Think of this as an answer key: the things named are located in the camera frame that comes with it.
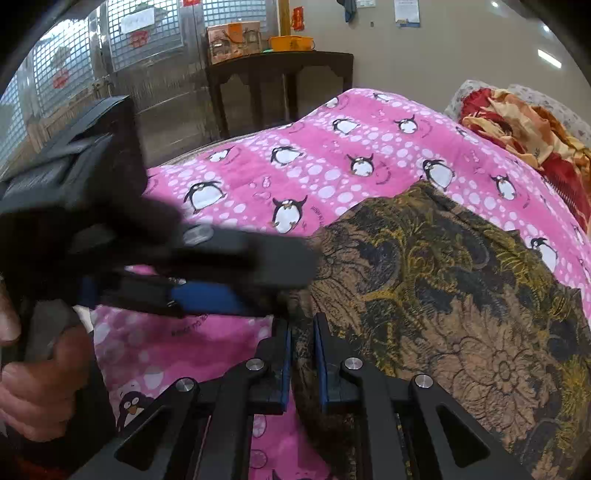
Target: dark floral fabric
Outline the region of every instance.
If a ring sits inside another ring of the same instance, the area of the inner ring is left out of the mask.
[[[293,388],[312,442],[354,476],[351,419],[322,416],[311,317],[395,377],[431,375],[536,480],[566,479],[591,443],[591,335],[580,291],[519,232],[419,182],[369,199],[311,240],[319,273],[295,304]]]

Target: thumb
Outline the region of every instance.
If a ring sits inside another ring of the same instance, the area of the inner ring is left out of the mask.
[[[14,343],[20,334],[21,322],[2,282],[0,284],[0,346]]]

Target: triangular cutout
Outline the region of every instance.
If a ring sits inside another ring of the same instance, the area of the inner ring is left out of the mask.
[[[437,415],[443,426],[447,442],[452,450],[453,459],[460,468],[465,468],[479,460],[484,460],[491,453],[446,406],[437,407]]]
[[[115,458],[143,472],[148,470],[169,420],[170,410],[163,408],[117,450]]]

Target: hanging blue cloth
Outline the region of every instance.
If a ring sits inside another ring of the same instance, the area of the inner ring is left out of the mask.
[[[337,0],[337,2],[345,7],[345,21],[349,23],[357,13],[357,2],[355,0]]]

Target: pink bed sheet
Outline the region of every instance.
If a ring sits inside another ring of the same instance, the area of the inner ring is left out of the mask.
[[[400,95],[353,89],[292,125],[153,168],[150,176],[146,194],[177,204],[187,220],[303,236],[368,197],[393,197],[427,179],[495,225],[519,230],[559,281],[582,290],[591,313],[589,240],[552,188],[506,151]],[[108,307],[95,318],[96,354],[121,425],[133,418],[126,394],[153,398],[179,377],[220,376],[252,356],[271,323]],[[257,416],[253,437],[252,480],[330,476],[293,401],[281,417]]]

